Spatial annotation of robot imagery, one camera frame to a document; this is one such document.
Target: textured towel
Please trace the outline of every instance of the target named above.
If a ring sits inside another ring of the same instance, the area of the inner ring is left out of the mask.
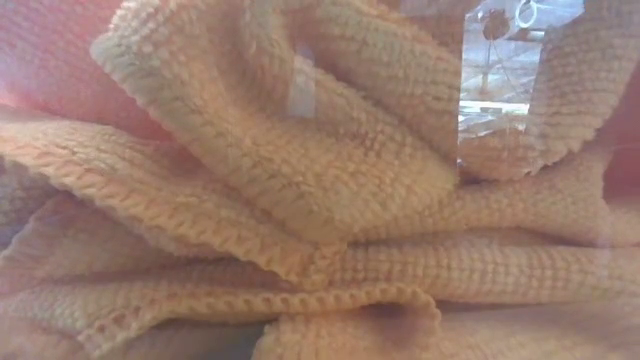
[[[597,131],[640,3],[568,24],[530,114],[466,140],[461,64],[407,3],[125,1],[91,55],[177,142],[1,107],[0,355],[183,358],[269,322],[256,360],[630,358],[640,200],[605,197]]]

